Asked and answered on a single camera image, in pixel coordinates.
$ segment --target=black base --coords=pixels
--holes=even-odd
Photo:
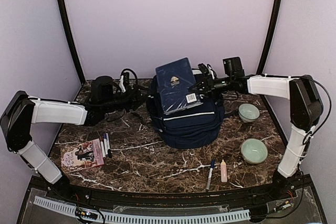
[[[310,186],[316,200],[321,220],[327,223],[321,202],[312,182],[310,175],[305,175],[304,186]],[[22,204],[18,222],[22,220],[30,189],[36,188],[47,192],[47,196],[63,200],[53,190],[48,190],[48,184],[39,177],[33,176]],[[300,177],[294,179],[290,185],[294,186],[292,190],[294,197],[295,189],[302,186]],[[234,189],[228,191],[216,191],[209,193],[197,194],[140,194],[140,193],[123,193],[119,191],[107,191],[92,189],[80,186],[71,186],[73,193],[76,193],[80,199],[79,202],[89,204],[98,208],[113,209],[114,206],[133,206],[133,207],[150,207],[150,208],[184,208],[184,207],[208,207],[229,205],[230,209],[241,208],[249,209],[252,215],[262,215],[267,211],[267,203],[273,201],[268,195],[271,184],[253,188]],[[288,198],[288,194],[281,194],[279,199]]]

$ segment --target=book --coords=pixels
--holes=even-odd
[[[188,88],[196,83],[188,58],[157,67],[155,71],[164,114],[202,104],[199,94],[188,91]]]
[[[61,149],[61,168],[64,173],[97,167],[104,164],[100,140],[95,139]]]

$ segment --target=brown marble surface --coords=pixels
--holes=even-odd
[[[141,80],[143,86],[148,80]],[[89,91],[87,82],[78,101]],[[225,98],[232,99],[234,94]],[[254,123],[244,123],[235,115],[225,119],[217,140],[198,149],[178,150],[168,147],[154,132],[145,104],[137,109],[144,118],[126,113],[114,122],[106,120],[93,127],[63,125],[50,152],[50,158],[60,167],[60,150],[64,145],[76,145],[98,138],[108,132],[112,158],[105,165],[68,174],[74,185],[136,193],[199,193],[205,191],[209,165],[216,160],[211,191],[253,187],[271,183],[274,170],[284,153],[284,145],[257,95],[240,95],[237,101],[225,101],[226,112],[237,110],[243,103],[252,103],[260,110]],[[118,118],[122,112],[110,114]],[[262,140],[268,148],[268,157],[262,164],[249,165],[241,154],[240,146],[248,138]],[[228,182],[220,181],[221,160],[227,164]]]

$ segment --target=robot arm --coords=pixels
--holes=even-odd
[[[323,104],[311,76],[284,78],[245,76],[239,57],[224,59],[226,78],[215,79],[208,67],[199,65],[204,78],[190,88],[191,92],[212,95],[226,91],[261,94],[290,100],[291,134],[277,177],[289,178],[297,171],[307,151],[309,137],[323,112]]]
[[[123,83],[123,91],[120,93],[113,91],[116,84],[112,82],[109,77],[99,77],[93,81],[89,97],[91,100],[85,104],[29,97],[26,92],[18,91],[0,118],[8,150],[19,154],[60,193],[68,194],[68,178],[33,141],[30,126],[35,123],[92,126],[103,120],[106,113],[135,110],[145,101],[146,96],[141,93],[140,86],[130,87],[128,79]]]

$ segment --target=ceramic bowl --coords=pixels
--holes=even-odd
[[[246,123],[254,122],[260,116],[258,108],[249,103],[244,103],[239,106],[238,114],[239,117]]]
[[[241,154],[249,164],[260,164],[267,158],[268,151],[265,144],[255,138],[245,140],[240,148]]]

